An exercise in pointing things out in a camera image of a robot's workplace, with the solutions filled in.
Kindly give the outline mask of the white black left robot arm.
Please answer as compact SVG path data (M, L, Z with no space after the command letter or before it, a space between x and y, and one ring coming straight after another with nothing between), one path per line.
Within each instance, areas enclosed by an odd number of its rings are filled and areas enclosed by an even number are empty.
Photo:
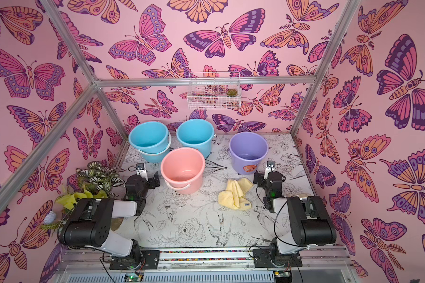
M110 270L154 270L159 264L159 251L143 250L135 239L125 238L112 230L112 221L119 218L141 216L150 190L161 185L159 173L149 177L144 164L138 163L130 170L133 175L123 180L118 169L100 162L90 162L85 169L76 171L77 180L87 191L109 193L113 187L124 185L125 198L116 200L106 196L83 198L70 209L63 221L58 239L71 249L94 249L111 257Z

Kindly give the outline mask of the yellow cleaning cloth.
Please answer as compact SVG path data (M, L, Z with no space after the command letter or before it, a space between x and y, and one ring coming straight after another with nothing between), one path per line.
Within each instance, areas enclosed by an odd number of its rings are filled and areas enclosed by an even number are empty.
M247 211L251 209L251 202L246 194L252 187L253 183L247 178L229 179L226 189L218 195L218 204L235 211Z

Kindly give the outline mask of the purple plastic bucket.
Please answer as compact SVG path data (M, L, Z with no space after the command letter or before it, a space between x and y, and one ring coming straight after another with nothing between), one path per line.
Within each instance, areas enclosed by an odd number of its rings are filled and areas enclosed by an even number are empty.
M269 152L267 140L256 133L235 134L229 141L232 168L241 175L253 174Z

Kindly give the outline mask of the light blue bucket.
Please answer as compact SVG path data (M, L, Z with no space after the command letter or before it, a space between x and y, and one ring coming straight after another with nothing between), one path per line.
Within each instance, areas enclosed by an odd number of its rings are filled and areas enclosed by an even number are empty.
M211 154L215 130L213 125L206 120L191 119L183 122L177 128L176 136L184 147L197 149L206 159Z
M147 162L161 163L170 151L172 137L164 124L148 121L131 130L128 140Z

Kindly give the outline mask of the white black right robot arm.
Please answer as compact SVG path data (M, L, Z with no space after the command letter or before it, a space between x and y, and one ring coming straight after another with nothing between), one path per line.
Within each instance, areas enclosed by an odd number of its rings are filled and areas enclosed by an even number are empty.
M264 207L277 217L288 217L290 231L277 234L267 248L250 250L256 268L301 267L300 252L311 246L324 246L336 242L336 232L322 199L318 196L283 196L282 185L286 177L276 171L274 161L268 161L264 173L255 172L253 183L264 190Z

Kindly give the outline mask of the pink plastic bucket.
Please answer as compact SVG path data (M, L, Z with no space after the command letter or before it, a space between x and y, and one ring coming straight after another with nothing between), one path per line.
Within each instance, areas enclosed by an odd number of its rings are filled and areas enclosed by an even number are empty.
M161 162L161 174L170 189L182 194L196 193L203 185L205 158L191 147L169 152Z

